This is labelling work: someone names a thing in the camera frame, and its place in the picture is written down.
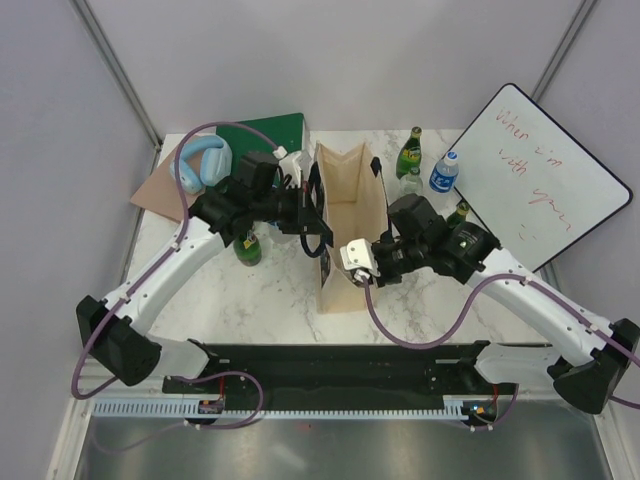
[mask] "metal floor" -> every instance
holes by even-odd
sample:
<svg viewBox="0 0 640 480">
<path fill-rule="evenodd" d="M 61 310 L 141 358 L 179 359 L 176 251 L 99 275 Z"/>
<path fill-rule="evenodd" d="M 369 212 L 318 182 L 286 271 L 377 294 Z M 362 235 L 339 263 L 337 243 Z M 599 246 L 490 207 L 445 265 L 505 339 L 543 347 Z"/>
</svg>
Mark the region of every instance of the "metal floor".
<svg viewBox="0 0 640 480">
<path fill-rule="evenodd" d="M 175 419 L 94 418 L 107 448 Z M 611 473 L 592 418 L 558 403 L 518 402 L 493 432 L 446 423 L 265 420 L 221 432 L 179 428 L 124 454 L 87 441 L 76 480 L 603 480 Z"/>
</svg>

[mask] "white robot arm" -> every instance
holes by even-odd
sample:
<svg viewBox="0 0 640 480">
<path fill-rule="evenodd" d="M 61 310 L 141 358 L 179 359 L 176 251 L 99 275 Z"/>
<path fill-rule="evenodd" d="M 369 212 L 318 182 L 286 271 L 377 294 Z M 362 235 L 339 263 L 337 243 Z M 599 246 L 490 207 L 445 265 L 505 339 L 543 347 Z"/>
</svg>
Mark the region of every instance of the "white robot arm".
<svg viewBox="0 0 640 480">
<path fill-rule="evenodd" d="M 285 234 L 321 235 L 326 243 L 332 243 L 331 230 L 316 211 L 303 180 L 305 155 L 308 157 L 306 152 L 295 152 L 281 162 L 266 153 L 245 155 L 232 176 L 207 189 L 189 209 L 180 244 L 176 240 L 182 224 L 140 274 L 101 300 L 85 297 L 76 307 L 85 345 L 107 315 L 112 315 L 91 347 L 91 355 L 130 386 L 152 372 L 197 377 L 209 360 L 206 352 L 195 341 L 180 342 L 149 333 L 153 323 L 184 283 L 234 239 L 246 234 L 255 221 L 275 221 Z M 274 187 L 278 172 L 279 186 Z M 167 252 L 164 262 L 152 270 L 150 267 Z M 141 277 L 144 282 L 131 292 Z"/>
<path fill-rule="evenodd" d="M 476 371 L 493 384 L 553 385 L 577 408 L 588 413 L 602 410 L 629 361 L 594 331 L 633 351 L 640 338 L 635 324 L 627 319 L 612 323 L 569 300 L 524 268 L 479 226 L 463 222 L 450 230 L 424 197 L 402 197 L 389 207 L 389 217 L 400 233 L 393 243 L 372 245 L 359 239 L 341 248 L 343 265 L 356 281 L 384 286 L 398 283 L 404 273 L 431 267 L 440 275 L 482 288 L 551 345 L 487 343 L 475 358 Z M 497 280 L 501 275 L 506 278 Z M 579 312 L 587 325 L 560 303 Z"/>
<path fill-rule="evenodd" d="M 303 183 L 302 187 L 273 188 L 277 171 L 277 161 L 271 155 L 243 157 L 238 172 L 208 189 L 189 209 L 182 242 L 174 243 L 178 233 L 169 240 L 167 250 L 173 249 L 170 257 L 135 292 L 131 293 L 130 288 L 138 277 L 101 301 L 87 296 L 78 304 L 76 313 L 86 344 L 110 309 L 122 303 L 90 352 L 126 385 L 135 385 L 152 372 L 190 378 L 200 375 L 209 357 L 197 342 L 178 342 L 149 332 L 158 313 L 186 280 L 249 230 L 254 221 L 277 221 L 283 233 L 321 235 L 331 245 L 331 231 L 316 211 L 310 189 L 299 172 L 293 177 Z M 468 222 L 449 230 L 424 197 L 402 197 L 389 207 L 389 217 L 400 234 L 398 239 L 374 244 L 360 239 L 341 249 L 343 264 L 354 272 L 356 281 L 373 278 L 382 287 L 398 283 L 404 273 L 422 267 L 431 267 L 436 273 L 471 287 L 498 274 L 519 276 L 522 281 L 492 281 L 483 291 L 531 325 L 551 345 L 487 342 L 475 358 L 475 369 L 493 384 L 553 384 L 577 408 L 589 413 L 602 410 L 628 361 L 612 352 L 593 330 L 598 329 L 633 351 L 640 338 L 638 327 L 626 319 L 612 324 L 554 291 L 557 298 L 588 319 L 590 328 L 580 325 L 558 303 L 533 288 L 535 285 L 528 285 L 534 281 L 533 274 L 500 248 L 493 235 Z M 542 284 L 537 278 L 535 283 Z M 544 288 L 552 290 L 546 284 Z"/>
</svg>

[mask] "marble table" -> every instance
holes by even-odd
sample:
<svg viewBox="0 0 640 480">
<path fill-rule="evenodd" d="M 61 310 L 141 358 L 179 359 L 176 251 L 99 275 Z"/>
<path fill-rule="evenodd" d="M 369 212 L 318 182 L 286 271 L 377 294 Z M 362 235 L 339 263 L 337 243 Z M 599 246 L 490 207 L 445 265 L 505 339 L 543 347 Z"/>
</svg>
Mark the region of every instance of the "marble table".
<svg viewBox="0 0 640 480">
<path fill-rule="evenodd" d="M 425 180 L 439 158 L 460 135 L 460 130 L 426 130 L 422 135 Z M 409 131 L 312 131 L 311 149 L 320 141 L 346 152 L 366 142 L 383 163 L 390 201 L 397 198 L 399 182 L 395 159 Z M 166 161 L 183 135 L 167 135 L 160 162 Z M 443 213 L 457 203 L 451 195 Z M 266 226 L 258 228 L 263 260 L 245 267 L 233 249 L 206 263 L 168 302 L 151 333 L 206 343 L 252 344 L 378 344 L 388 343 L 366 311 L 348 314 L 318 314 L 313 259 L 305 256 L 298 239 L 275 244 Z M 145 212 L 131 261 L 134 275 L 173 234 L 176 224 Z M 442 335 L 455 321 L 470 289 L 456 281 L 422 269 L 404 276 L 401 285 L 382 289 L 377 312 L 396 335 L 411 342 L 426 342 Z M 471 343 L 543 342 L 544 339 L 495 301 L 480 296 L 462 328 L 450 340 Z"/>
</svg>

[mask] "headphones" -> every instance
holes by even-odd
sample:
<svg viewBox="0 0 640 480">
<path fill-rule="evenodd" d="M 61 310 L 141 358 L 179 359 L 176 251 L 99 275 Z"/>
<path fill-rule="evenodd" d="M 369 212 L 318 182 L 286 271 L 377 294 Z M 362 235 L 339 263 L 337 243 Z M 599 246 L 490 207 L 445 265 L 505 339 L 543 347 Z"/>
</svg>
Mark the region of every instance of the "headphones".
<svg viewBox="0 0 640 480">
<path fill-rule="evenodd" d="M 193 171 L 187 163 L 196 153 L 202 152 L 202 163 L 200 164 L 200 176 Z M 180 183 L 184 191 L 195 195 L 204 186 L 213 187 L 224 177 L 231 174 L 231 160 L 233 155 L 231 147 L 221 137 L 217 135 L 207 135 L 200 137 L 184 146 L 180 153 L 178 166 L 180 168 Z M 175 181 L 175 159 L 169 165 L 169 172 Z"/>
</svg>

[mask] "plastic bottle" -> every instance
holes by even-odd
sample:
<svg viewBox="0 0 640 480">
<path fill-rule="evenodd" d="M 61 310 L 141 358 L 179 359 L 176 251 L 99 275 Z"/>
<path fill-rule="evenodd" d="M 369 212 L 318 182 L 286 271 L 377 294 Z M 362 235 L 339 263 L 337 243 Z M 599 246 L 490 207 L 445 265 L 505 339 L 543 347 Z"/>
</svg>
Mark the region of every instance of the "plastic bottle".
<svg viewBox="0 0 640 480">
<path fill-rule="evenodd" d="M 419 167 L 411 167 L 409 173 L 400 179 L 401 195 L 408 195 L 410 193 L 422 195 L 423 186 Z"/>
<path fill-rule="evenodd" d="M 458 155 L 455 152 L 448 152 L 433 167 L 433 172 L 429 177 L 429 186 L 438 193 L 450 192 L 456 178 L 458 178 L 459 171 Z"/>
</svg>

